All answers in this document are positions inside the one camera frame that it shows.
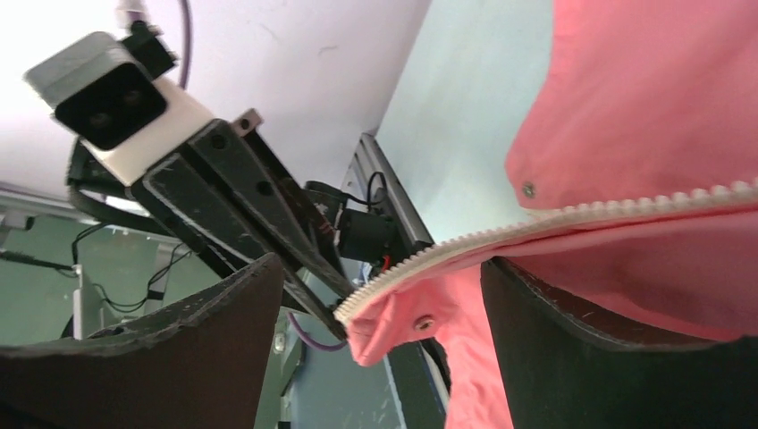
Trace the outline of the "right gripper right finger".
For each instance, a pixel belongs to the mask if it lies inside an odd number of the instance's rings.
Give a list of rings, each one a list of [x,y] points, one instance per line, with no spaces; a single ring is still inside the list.
[[[756,427],[756,338],[641,324],[502,258],[481,286],[517,428]]]

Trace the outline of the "pink zip-up jacket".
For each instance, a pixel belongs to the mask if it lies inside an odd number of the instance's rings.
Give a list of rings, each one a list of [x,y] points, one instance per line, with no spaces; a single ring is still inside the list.
[[[481,286],[494,258],[641,324],[757,340],[756,2],[555,2],[505,170],[528,222],[427,248],[334,313],[362,366],[443,346],[447,427],[517,428]]]

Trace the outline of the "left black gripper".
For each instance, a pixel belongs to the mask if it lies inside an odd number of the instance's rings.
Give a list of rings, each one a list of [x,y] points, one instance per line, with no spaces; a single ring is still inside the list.
[[[72,203],[98,220],[172,235],[221,276],[275,253],[288,293],[343,340],[343,326],[297,275],[305,268],[348,297],[353,286],[336,230],[259,135],[259,122],[255,110],[235,122],[214,119],[167,154],[150,157],[131,185],[76,139],[66,174]]]

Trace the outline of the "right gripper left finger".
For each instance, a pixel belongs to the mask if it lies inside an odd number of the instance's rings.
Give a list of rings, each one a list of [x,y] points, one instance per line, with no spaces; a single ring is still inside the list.
[[[282,287],[282,262],[268,254],[85,340],[4,347],[1,425],[251,428]]]

